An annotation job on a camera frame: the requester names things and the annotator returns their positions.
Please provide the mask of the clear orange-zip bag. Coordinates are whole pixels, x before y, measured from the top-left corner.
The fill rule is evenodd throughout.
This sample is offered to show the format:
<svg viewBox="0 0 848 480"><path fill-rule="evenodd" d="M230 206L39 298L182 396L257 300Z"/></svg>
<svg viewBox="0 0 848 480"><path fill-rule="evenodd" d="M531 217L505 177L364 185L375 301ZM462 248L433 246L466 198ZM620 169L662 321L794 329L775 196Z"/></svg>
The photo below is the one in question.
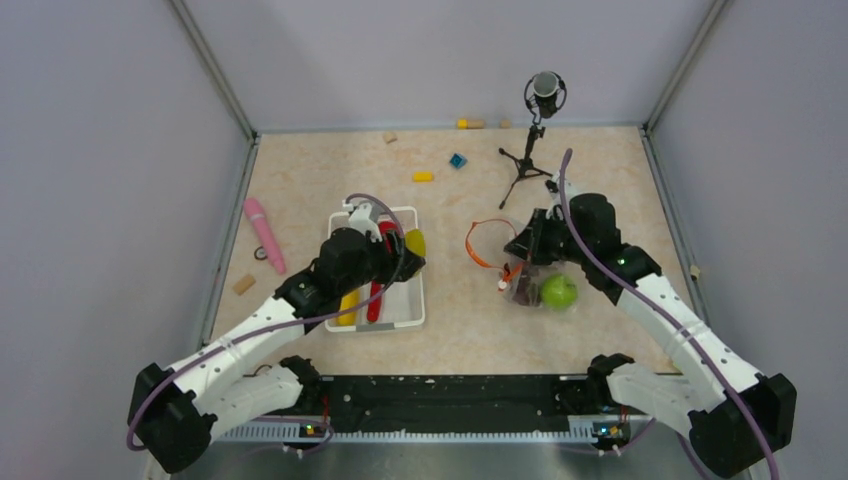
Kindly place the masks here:
<svg viewBox="0 0 848 480"><path fill-rule="evenodd" d="M501 293L508 302L511 302L515 305L518 305L518 304L516 304L515 302L512 301L512 293L513 293L513 290L514 290L514 283L521 273L527 272L529 274L533 274L535 276L535 279L536 279L538 285L539 285L539 291L540 291L540 287L542 285L542 282L546 278L548 278L549 276L554 275L554 274L558 274L558 273L562 273L562 274L567 275L564 272L563 267L534 266L534 265L531 265L528 261L527 262L521 261L520 259L518 259L518 258L516 258L512 255L509 255L509 254L507 254L508 259L505 260L504 262L502 262L501 264L488 262L484 257L481 257L480 255L478 255L477 252L474 250L474 247L473 247L473 244L472 244L472 236L474 235L474 232L478 227L483 226L483 225L489 225L489 224L506 225L507 228L508 228L508 233L507 233L507 239L508 240L511 240L513 237L515 237L518 234L518 230L516 229L516 224L511 222L510 220L507 220L507 219L504 219L504 218L491 218L491 219L485 219L485 220L480 220L480 221L473 221L471 223L466 235L465 235L464 248L465 248L467 255L470 257L470 259L476 265L478 265L479 267L484 268L484 269L495 270L498 273L498 281L497 281L498 292ZM538 307L527 307L527 308L546 309L546 310L552 311L552 312L564 312L564 311L571 309L574 306L574 304L568 309L559 310L559 311L551 310L551 309L545 307L541 302L540 302Z"/></svg>

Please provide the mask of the yellow corn cob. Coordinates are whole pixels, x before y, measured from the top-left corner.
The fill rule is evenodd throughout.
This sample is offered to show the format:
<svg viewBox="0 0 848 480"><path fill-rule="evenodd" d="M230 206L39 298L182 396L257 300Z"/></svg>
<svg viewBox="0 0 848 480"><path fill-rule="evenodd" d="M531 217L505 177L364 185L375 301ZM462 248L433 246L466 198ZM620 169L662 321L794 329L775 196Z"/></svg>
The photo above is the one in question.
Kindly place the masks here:
<svg viewBox="0 0 848 480"><path fill-rule="evenodd" d="M359 300L359 290L353 290L342 298L339 310L344 311L344 314L340 314L336 318L337 326L347 327L355 325L357 321L357 310L355 306L359 303Z"/></svg>

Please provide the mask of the green apple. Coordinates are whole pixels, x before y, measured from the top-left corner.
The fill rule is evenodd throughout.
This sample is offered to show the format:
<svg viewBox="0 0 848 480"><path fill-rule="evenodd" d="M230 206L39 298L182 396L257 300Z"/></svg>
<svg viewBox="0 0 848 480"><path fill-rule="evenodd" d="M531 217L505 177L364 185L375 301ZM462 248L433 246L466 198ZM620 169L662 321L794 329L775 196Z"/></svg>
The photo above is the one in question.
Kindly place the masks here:
<svg viewBox="0 0 848 480"><path fill-rule="evenodd" d="M578 299L578 289L567 275L558 273L546 278L539 291L541 303L551 310L570 308Z"/></svg>

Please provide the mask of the red tomato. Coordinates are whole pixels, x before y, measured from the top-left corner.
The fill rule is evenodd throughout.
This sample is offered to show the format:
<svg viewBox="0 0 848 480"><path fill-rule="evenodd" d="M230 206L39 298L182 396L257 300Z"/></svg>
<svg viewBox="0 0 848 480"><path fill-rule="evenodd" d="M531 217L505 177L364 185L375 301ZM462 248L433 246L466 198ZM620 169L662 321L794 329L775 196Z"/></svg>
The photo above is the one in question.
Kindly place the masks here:
<svg viewBox="0 0 848 480"><path fill-rule="evenodd" d="M399 234L396 223L383 220L378 223L378 229L382 238L382 245L391 256L399 253L399 243L402 236Z"/></svg>

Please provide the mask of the red chili pepper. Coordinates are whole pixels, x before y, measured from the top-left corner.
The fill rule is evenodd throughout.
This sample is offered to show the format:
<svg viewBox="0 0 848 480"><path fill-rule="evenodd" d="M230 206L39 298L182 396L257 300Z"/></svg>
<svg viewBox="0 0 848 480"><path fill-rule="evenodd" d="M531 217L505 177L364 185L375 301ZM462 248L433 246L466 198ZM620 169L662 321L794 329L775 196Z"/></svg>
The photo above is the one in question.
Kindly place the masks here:
<svg viewBox="0 0 848 480"><path fill-rule="evenodd" d="M380 319L381 310L382 310L382 296L380 292L383 289L383 285L377 282L372 282L370 285L370 294L369 297L373 299L372 302L369 303L366 311L366 321L368 324L374 324Z"/></svg>

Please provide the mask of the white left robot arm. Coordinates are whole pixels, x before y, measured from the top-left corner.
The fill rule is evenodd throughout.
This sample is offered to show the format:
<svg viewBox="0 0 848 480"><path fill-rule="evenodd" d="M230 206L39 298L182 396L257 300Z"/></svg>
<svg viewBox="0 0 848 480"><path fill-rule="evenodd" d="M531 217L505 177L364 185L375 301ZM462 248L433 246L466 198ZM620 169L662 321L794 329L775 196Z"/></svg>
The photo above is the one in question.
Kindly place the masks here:
<svg viewBox="0 0 848 480"><path fill-rule="evenodd" d="M195 463L223 434L275 410L308 413L319 404L316 373L304 359L263 374L251 369L311 326L341 312L349 293L413 278L426 264L418 229L406 233L335 230L300 272L287 278L244 321L198 352L135 379L126 446L148 451L169 474Z"/></svg>

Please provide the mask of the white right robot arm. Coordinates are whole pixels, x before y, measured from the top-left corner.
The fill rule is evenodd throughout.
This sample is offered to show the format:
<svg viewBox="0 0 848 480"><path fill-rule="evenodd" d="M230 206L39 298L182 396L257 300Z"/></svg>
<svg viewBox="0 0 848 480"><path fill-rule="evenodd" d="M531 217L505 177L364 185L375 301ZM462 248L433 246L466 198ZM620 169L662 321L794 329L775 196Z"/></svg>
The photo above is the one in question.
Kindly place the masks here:
<svg viewBox="0 0 848 480"><path fill-rule="evenodd" d="M650 415L688 439L713 474L729 479L764 462L781 476L775 454L791 441L797 391L782 374L766 376L734 353L680 298L658 263L622 241L613 205L601 194L538 208L504 247L525 265L573 262L588 283L636 320L683 376L672 381L624 355L597 357L588 370L589 404L620 404Z"/></svg>

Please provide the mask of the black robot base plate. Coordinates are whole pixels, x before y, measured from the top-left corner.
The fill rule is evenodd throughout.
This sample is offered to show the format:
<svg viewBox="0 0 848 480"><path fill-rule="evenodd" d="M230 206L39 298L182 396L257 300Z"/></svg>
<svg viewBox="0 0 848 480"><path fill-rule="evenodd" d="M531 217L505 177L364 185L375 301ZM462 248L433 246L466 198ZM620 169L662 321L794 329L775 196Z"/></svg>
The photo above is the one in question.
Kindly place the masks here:
<svg viewBox="0 0 848 480"><path fill-rule="evenodd" d="M320 375L310 361L283 360L307 376L296 402L271 418L328 423L345 434L430 438L519 438L626 444L642 414L598 400L584 375Z"/></svg>

